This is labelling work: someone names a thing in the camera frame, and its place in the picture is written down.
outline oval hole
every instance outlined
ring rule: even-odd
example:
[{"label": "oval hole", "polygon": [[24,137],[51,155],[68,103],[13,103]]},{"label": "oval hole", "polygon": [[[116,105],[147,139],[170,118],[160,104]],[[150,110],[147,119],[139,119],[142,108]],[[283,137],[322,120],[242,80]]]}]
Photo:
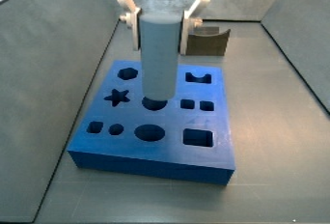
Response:
[{"label": "oval hole", "polygon": [[135,136],[146,142],[156,142],[166,136],[166,131],[155,125],[139,126],[134,132]]}]

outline small square hole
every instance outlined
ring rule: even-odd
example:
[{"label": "small square hole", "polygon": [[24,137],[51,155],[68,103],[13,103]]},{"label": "small square hole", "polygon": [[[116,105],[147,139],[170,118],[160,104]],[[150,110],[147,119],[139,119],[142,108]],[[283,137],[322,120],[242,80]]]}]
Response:
[{"label": "small square hole", "polygon": [[202,111],[207,111],[207,112],[214,111],[214,103],[211,101],[202,101],[201,102],[201,109],[202,109]]},{"label": "small square hole", "polygon": [[182,109],[194,109],[195,102],[191,99],[180,99],[180,108]]},{"label": "small square hole", "polygon": [[92,121],[90,122],[87,132],[92,134],[98,134],[102,131],[102,128],[103,128],[103,122]]}]

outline gray wall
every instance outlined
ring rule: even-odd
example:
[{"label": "gray wall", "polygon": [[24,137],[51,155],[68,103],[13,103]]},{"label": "gray wall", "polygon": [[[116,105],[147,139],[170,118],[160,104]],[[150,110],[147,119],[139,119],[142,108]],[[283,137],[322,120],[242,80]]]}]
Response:
[{"label": "gray wall", "polygon": [[0,221],[32,221],[118,23],[115,0],[0,5]]},{"label": "gray wall", "polygon": [[330,0],[277,0],[262,23],[330,111]]},{"label": "gray wall", "polygon": [[205,19],[261,21],[275,0],[211,0]]}]

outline circular hole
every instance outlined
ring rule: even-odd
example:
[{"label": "circular hole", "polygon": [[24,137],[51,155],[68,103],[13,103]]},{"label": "circular hole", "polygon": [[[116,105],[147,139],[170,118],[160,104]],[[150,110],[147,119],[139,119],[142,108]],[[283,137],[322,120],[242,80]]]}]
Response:
[{"label": "circular hole", "polygon": [[124,127],[120,124],[110,126],[108,132],[111,135],[120,135],[124,131]]},{"label": "circular hole", "polygon": [[144,97],[142,100],[142,104],[148,110],[159,111],[166,107],[167,100],[158,101],[158,100],[151,100]]}]

